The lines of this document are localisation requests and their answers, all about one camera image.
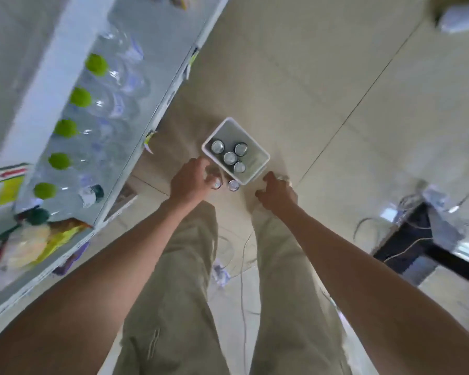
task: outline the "tiled floor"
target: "tiled floor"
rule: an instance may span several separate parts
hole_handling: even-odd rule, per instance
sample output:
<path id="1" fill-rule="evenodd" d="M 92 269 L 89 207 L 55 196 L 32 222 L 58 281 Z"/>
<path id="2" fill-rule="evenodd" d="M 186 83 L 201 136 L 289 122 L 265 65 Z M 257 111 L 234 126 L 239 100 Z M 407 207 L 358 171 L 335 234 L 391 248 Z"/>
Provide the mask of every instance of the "tiled floor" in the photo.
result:
<path id="1" fill-rule="evenodd" d="M 358 222 L 421 180 L 461 199 L 469 192 L 469 33 L 435 29 L 425 11 L 444 1 L 231 0 L 150 143 L 155 154 L 134 169 L 142 201 L 94 247 L 156 209 L 181 164 L 227 116 L 269 151 L 269 170 L 291 177 L 308 213 L 367 252 L 390 226 L 365 224 L 353 240 Z M 234 248 L 232 275 L 255 264 L 248 210 L 261 183 L 209 200 Z M 469 329 L 468 283 L 438 270 L 422 289 Z M 218 322 L 227 312 L 219 313 Z M 221 336 L 226 329 L 238 328 L 219 322 Z M 223 345 L 238 344 L 233 336 Z"/>

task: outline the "bottle cap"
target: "bottle cap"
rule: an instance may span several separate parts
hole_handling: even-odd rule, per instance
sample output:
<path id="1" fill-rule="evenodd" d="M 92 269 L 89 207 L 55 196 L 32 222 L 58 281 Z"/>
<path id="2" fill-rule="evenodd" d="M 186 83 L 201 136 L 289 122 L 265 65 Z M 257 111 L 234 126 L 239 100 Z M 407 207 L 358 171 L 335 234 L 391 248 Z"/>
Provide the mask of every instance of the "bottle cap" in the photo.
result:
<path id="1" fill-rule="evenodd" d="M 60 135 L 64 138 L 74 137 L 78 134 L 76 122 L 70 119 L 62 119 L 56 124 L 54 134 Z"/>
<path id="2" fill-rule="evenodd" d="M 50 213 L 43 208 L 35 208 L 26 212 L 25 219 L 33 226 L 42 225 L 48 221 Z"/>
<path id="3" fill-rule="evenodd" d="M 66 170 L 71 167 L 71 159 L 64 152 L 54 152 L 48 157 L 48 162 L 56 170 Z"/>
<path id="4" fill-rule="evenodd" d="M 33 194 L 42 200 L 53 198 L 56 195 L 56 192 L 57 189 L 55 185 L 51 183 L 38 183 L 33 189 Z"/>
<path id="5" fill-rule="evenodd" d="M 85 61 L 85 68 L 96 76 L 104 76 L 108 70 L 108 62 L 102 56 L 92 53 Z"/>
<path id="6" fill-rule="evenodd" d="M 104 190 L 99 184 L 93 185 L 92 190 L 95 193 L 95 202 L 99 202 L 104 198 Z"/>
<path id="7" fill-rule="evenodd" d="M 77 107 L 87 108 L 92 102 L 90 92 L 85 88 L 75 87 L 71 92 L 69 102 L 75 104 Z"/>

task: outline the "white plastic basket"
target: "white plastic basket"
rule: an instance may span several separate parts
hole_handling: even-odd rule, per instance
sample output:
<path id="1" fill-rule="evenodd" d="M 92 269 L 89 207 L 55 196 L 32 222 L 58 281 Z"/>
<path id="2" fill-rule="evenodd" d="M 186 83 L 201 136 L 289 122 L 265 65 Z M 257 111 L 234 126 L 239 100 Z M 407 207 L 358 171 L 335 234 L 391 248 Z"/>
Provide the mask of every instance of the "white plastic basket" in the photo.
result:
<path id="1" fill-rule="evenodd" d="M 221 140 L 225 146 L 224 152 L 219 155 L 214 154 L 211 150 L 212 142 L 217 139 Z M 233 151 L 235 145 L 241 142 L 247 144 L 249 147 L 243 157 L 238 157 L 238 160 L 245 164 L 246 170 L 243 173 L 234 173 L 232 166 L 228 166 L 224 163 L 223 156 L 226 152 Z M 246 185 L 256 175 L 262 172 L 270 159 L 268 152 L 231 117 L 226 118 L 217 129 L 213 131 L 201 145 L 201 150 L 241 185 Z"/>

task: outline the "yellow label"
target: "yellow label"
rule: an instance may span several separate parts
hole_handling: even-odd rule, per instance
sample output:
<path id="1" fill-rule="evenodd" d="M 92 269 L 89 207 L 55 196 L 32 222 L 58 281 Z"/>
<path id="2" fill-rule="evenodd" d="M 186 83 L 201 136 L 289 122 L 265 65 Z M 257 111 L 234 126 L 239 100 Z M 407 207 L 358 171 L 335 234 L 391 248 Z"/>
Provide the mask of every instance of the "yellow label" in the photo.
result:
<path id="1" fill-rule="evenodd" d="M 24 176 L 13 177 L 0 182 L 0 205 L 5 205 L 17 199 Z"/>

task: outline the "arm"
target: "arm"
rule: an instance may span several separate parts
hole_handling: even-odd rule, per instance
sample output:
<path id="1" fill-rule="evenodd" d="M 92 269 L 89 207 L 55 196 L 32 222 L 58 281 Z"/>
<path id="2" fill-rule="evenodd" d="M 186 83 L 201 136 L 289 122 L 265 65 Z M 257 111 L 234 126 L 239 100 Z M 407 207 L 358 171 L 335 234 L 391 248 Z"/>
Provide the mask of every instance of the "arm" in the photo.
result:
<path id="1" fill-rule="evenodd" d="M 96 374 L 181 220 L 213 180 L 191 159 L 148 218 L 33 302 L 0 334 L 0 374 Z"/>
<path id="2" fill-rule="evenodd" d="M 469 334 L 394 271 L 306 214 L 270 172 L 256 196 L 290 229 L 380 374 L 469 373 Z"/>

